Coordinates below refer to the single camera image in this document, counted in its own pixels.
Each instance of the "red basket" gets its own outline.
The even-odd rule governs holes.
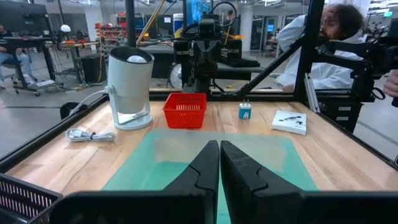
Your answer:
[[[163,111],[169,128],[201,128],[206,111],[206,94],[171,93]]]

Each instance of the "black mesh basket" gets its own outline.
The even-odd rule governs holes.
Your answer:
[[[0,223],[48,224],[49,211],[61,198],[62,194],[0,174]]]

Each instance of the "white shirt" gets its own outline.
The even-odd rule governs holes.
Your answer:
[[[289,49],[302,34],[304,30],[305,15],[298,16],[290,24],[288,24],[276,37],[283,51]],[[359,34],[356,34],[344,42],[358,43],[361,42]],[[301,48],[299,48],[291,57],[286,65],[285,72],[281,74],[275,83],[282,86],[295,84],[297,69],[299,67]],[[337,50],[335,55],[361,60],[362,58],[354,53],[342,52]],[[332,89],[332,88],[351,88],[353,80],[350,78],[351,69],[343,68],[329,63],[312,63],[310,76],[313,80],[315,89]]]

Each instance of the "curly hair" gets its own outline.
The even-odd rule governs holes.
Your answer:
[[[340,31],[345,38],[354,36],[364,27],[364,18],[361,12],[352,4],[337,4]]]

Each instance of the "small box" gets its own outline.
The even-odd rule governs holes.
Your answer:
[[[307,133],[307,115],[290,111],[277,111],[271,128],[305,135]]]
[[[239,104],[239,119],[250,119],[251,104],[247,101]]]

